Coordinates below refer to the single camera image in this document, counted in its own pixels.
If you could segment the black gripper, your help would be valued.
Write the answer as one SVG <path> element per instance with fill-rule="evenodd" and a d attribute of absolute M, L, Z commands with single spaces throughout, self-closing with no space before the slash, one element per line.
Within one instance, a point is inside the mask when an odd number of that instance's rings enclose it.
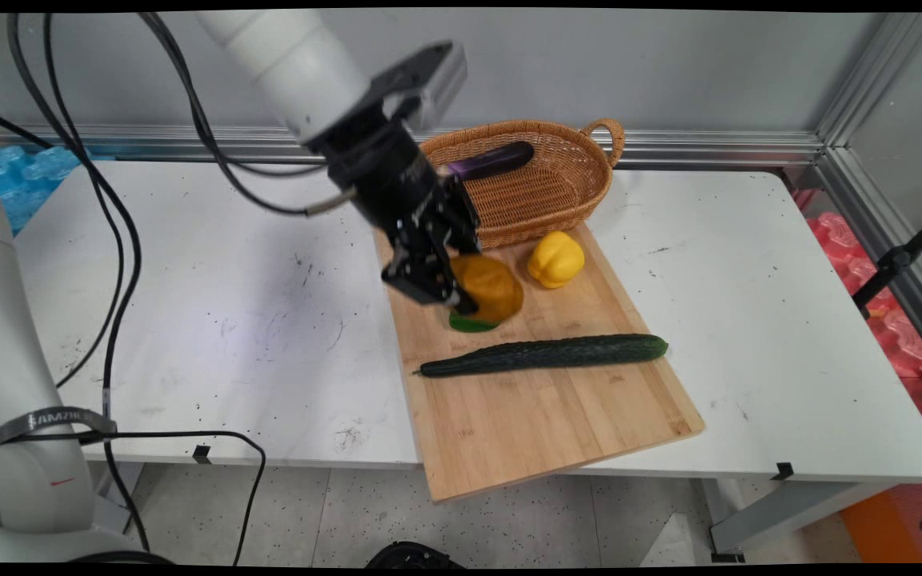
<path fill-rule="evenodd" d="M 449 250 L 482 253 L 479 215 L 459 176 L 438 176 L 399 119 L 381 106 L 355 110 L 305 142 L 321 154 L 329 178 L 355 191 L 355 207 L 387 233 L 392 255 L 382 281 L 420 303 L 460 316 L 479 310 L 451 269 Z M 439 192 L 435 210 L 413 216 Z"/>

